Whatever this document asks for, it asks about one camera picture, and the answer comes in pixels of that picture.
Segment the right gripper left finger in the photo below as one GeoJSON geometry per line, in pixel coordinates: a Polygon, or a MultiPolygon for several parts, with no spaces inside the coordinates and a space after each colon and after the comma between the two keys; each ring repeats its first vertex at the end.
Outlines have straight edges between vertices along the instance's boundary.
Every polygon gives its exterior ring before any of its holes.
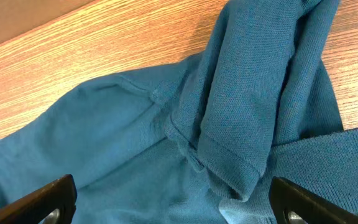
{"type": "Polygon", "coordinates": [[[0,224],[70,224],[76,212],[77,191],[68,174],[0,209],[0,224]]]}

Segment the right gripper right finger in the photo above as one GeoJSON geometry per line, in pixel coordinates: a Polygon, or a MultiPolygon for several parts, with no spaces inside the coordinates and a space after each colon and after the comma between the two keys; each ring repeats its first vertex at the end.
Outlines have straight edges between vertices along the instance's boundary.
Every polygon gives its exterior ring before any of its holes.
{"type": "Polygon", "coordinates": [[[358,216],[283,178],[274,177],[268,193],[279,224],[358,224],[358,216]]]}

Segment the blue polo shirt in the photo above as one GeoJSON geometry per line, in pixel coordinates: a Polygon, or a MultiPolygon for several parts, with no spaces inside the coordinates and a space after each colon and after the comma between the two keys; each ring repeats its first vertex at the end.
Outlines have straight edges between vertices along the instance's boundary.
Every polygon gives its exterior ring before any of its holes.
{"type": "Polygon", "coordinates": [[[321,60],[337,1],[229,1],[207,48],[84,82],[0,140],[0,208],[71,174],[74,223],[274,223],[275,176],[358,215],[321,60]]]}

